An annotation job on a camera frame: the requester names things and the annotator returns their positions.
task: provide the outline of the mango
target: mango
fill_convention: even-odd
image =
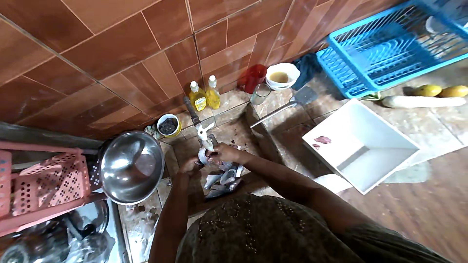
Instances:
[[[424,96],[424,97],[435,97],[442,91],[441,86],[427,84],[422,85],[417,88],[414,92],[414,96]]]
[[[440,97],[464,97],[468,95],[467,86],[453,86],[442,90]]]

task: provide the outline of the metal spatula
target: metal spatula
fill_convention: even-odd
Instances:
[[[291,97],[291,99],[289,100],[289,102],[286,105],[283,105],[283,106],[279,107],[278,109],[274,110],[270,114],[268,114],[265,117],[261,118],[259,121],[254,123],[251,126],[251,128],[257,126],[259,123],[261,123],[264,120],[276,115],[277,113],[280,113],[280,112],[284,111],[287,108],[304,106],[304,105],[307,105],[307,104],[313,102],[316,99],[317,99],[317,93],[311,87],[303,86],[302,88],[300,88],[300,90],[298,90],[298,92],[296,94],[294,94],[294,96]]]

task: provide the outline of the white bottle cap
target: white bottle cap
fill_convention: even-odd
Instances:
[[[198,83],[196,81],[192,81],[190,83],[190,89],[193,91],[193,92],[197,92],[198,91]]]
[[[208,85],[212,88],[216,88],[216,77],[214,75],[211,75],[208,79]]]

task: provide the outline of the metal pipe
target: metal pipe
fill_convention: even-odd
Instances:
[[[187,106],[187,109],[189,110],[190,116],[192,117],[193,125],[196,126],[197,124],[201,124],[202,122],[200,121],[200,118],[198,118],[198,115],[195,112],[195,109],[193,108],[192,103],[190,102],[190,99],[187,96],[184,96],[183,102],[185,103],[185,106]]]
[[[288,102],[288,104],[285,104],[284,106],[279,107],[278,109],[272,111],[270,114],[268,114],[267,116],[261,118],[260,120],[258,120],[256,123],[254,123],[254,124],[251,125],[250,127],[253,128],[253,127],[259,125],[260,123],[262,123],[263,121],[265,121],[265,120],[267,120],[267,119],[273,117],[274,115],[276,115],[276,114],[278,114],[278,113],[284,111],[284,110],[287,109],[287,108],[296,107],[296,105],[297,105],[297,102],[295,102],[295,101]]]

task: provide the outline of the white plastic tray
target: white plastic tray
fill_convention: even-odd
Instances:
[[[314,139],[325,136],[331,143]],[[357,99],[352,99],[302,139],[325,165],[362,194],[413,158],[419,146]],[[318,144],[316,150],[312,145]]]

